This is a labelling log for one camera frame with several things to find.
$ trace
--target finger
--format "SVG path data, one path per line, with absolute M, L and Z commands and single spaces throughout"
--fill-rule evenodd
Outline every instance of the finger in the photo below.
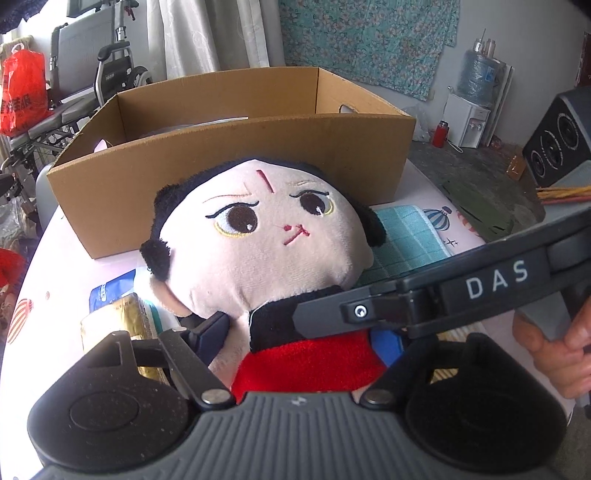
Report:
M 542 331 L 518 313 L 513 317 L 513 337 L 518 344 L 531 353 L 540 350 L 546 342 Z
M 568 387 L 582 378 L 591 378 L 591 355 L 585 355 L 582 362 L 548 373 L 553 385 Z
M 579 398 L 591 391 L 591 378 L 582 378 L 568 387 L 558 387 L 556 390 L 564 398 Z
M 535 367 L 546 375 L 555 370 L 581 363 L 583 355 L 583 349 L 570 350 L 562 340 L 546 341 L 542 348 L 531 354 Z
M 576 350 L 591 344 L 591 297 L 587 299 L 580 309 L 569 331 L 564 336 L 564 343 Z

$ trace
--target gray gripper base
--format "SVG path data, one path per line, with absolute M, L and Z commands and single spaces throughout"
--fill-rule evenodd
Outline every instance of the gray gripper base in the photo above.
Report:
M 172 453 L 124 473 L 50 466 L 35 480 L 560 480 L 548 468 L 516 475 L 462 472 L 423 452 L 391 413 L 347 393 L 250 393 L 202 415 Z

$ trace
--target speaker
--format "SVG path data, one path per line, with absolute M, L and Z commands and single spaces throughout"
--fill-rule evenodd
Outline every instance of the speaker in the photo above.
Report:
M 523 149 L 540 187 L 591 160 L 591 86 L 557 95 Z

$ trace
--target screw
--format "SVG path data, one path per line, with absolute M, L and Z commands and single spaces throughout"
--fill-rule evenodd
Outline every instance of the screw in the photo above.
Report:
M 206 390 L 201 394 L 201 400 L 203 400 L 208 405 L 219 405 L 221 403 L 226 403 L 230 400 L 232 396 L 228 390 L 224 390 L 223 388 L 212 388 L 210 390 Z
M 392 394 L 388 390 L 383 390 L 381 388 L 374 388 L 373 390 L 368 390 L 365 392 L 365 400 L 376 406 L 385 406 L 392 403 L 394 400 Z
M 365 317 L 368 314 L 368 309 L 365 308 L 363 305 L 357 305 L 355 307 L 355 316 L 357 318 L 362 319 L 363 317 Z

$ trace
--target red mark on forehead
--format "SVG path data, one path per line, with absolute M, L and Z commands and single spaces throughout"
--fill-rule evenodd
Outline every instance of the red mark on forehead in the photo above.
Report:
M 271 193 L 275 193 L 275 191 L 273 191 L 273 187 L 271 187 L 271 184 L 269 183 L 269 180 L 267 180 L 267 177 L 265 177 L 265 173 L 262 170 L 257 170 L 256 172 L 263 179 L 263 181 L 267 184 L 267 187 L 269 187 L 269 191 Z

